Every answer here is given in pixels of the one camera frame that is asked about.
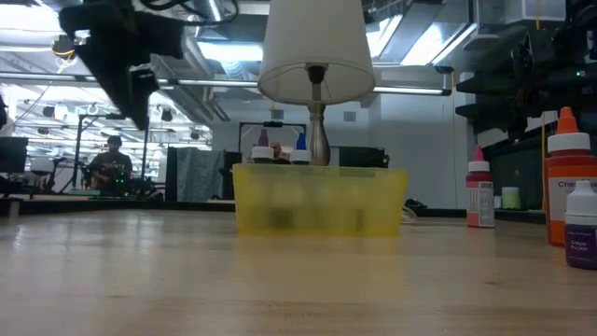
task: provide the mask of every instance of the desk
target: desk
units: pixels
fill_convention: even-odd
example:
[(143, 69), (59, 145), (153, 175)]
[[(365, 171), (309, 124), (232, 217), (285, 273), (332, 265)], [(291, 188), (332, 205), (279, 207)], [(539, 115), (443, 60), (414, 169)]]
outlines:
[(462, 219), (425, 218), (398, 239), (361, 240), (237, 238), (229, 213), (127, 210), (0, 223), (3, 335), (597, 330), (597, 272), (568, 268), (539, 225), (470, 230)]

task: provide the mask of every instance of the label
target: label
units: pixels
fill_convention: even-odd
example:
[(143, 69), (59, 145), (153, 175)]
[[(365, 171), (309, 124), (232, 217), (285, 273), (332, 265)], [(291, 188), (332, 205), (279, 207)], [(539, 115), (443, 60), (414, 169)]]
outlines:
[(597, 266), (597, 227), (566, 225), (566, 257), (575, 263)]
[(468, 226), (493, 228), (493, 182), (466, 182), (468, 187), (468, 206), (466, 220)]
[(576, 182), (580, 180), (589, 180), (597, 192), (597, 177), (552, 177), (549, 179), (549, 220), (565, 221), (566, 196), (575, 190)]

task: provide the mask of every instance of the orange bottle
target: orange bottle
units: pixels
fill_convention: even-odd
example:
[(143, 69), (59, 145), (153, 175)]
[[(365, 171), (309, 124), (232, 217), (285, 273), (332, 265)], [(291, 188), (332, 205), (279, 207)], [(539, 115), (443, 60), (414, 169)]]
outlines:
[(590, 137), (581, 133), (570, 107), (564, 107), (558, 131), (548, 138), (551, 158), (545, 160), (548, 211), (548, 241), (564, 246), (566, 196), (578, 180), (589, 180), (597, 191), (597, 157), (590, 155)]

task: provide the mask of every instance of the lamp base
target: lamp base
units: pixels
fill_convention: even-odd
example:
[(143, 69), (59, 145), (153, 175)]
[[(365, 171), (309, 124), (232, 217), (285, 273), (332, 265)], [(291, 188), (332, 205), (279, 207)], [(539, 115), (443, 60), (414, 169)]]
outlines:
[(307, 149), (311, 151), (311, 165), (329, 165), (330, 151), (324, 127), (326, 106), (313, 103), (308, 106), (310, 127), (307, 134)]

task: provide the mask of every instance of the purple label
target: purple label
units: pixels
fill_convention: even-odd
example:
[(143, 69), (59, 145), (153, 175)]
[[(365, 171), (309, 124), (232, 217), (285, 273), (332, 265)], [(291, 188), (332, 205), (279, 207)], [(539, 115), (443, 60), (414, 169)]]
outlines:
[(597, 227), (566, 225), (566, 257), (574, 263), (597, 267)]

